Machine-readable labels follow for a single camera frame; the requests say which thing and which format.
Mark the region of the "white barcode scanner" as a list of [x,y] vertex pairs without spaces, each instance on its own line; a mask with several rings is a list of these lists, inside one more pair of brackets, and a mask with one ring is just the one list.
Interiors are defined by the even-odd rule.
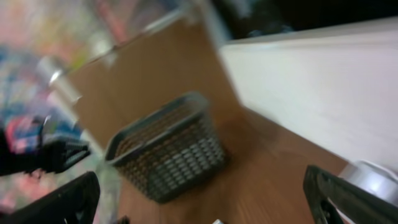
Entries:
[[339,174],[345,181],[397,206],[397,172],[360,160],[349,163]]

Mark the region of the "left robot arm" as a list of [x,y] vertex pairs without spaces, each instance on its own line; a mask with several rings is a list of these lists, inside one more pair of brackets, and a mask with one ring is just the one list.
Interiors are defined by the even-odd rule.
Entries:
[[55,140],[39,146],[33,152],[16,154],[11,152],[4,130],[1,130],[1,175],[20,172],[62,173],[91,154],[87,143]]

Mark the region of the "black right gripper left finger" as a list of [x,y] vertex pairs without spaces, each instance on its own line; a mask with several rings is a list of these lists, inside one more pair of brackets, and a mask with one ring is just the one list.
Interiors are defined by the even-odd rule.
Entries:
[[92,224],[100,185],[92,171],[77,177],[30,205],[1,217],[3,224]]

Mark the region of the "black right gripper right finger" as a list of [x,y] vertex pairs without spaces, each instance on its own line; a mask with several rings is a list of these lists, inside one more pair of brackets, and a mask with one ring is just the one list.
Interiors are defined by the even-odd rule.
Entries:
[[303,191],[316,224],[397,223],[397,207],[317,166],[307,166]]

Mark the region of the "grey plastic basket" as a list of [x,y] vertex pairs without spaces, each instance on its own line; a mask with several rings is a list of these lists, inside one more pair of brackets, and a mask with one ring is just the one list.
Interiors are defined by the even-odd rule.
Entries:
[[148,199],[167,203],[226,164],[199,92],[188,92],[122,128],[109,141],[105,161]]

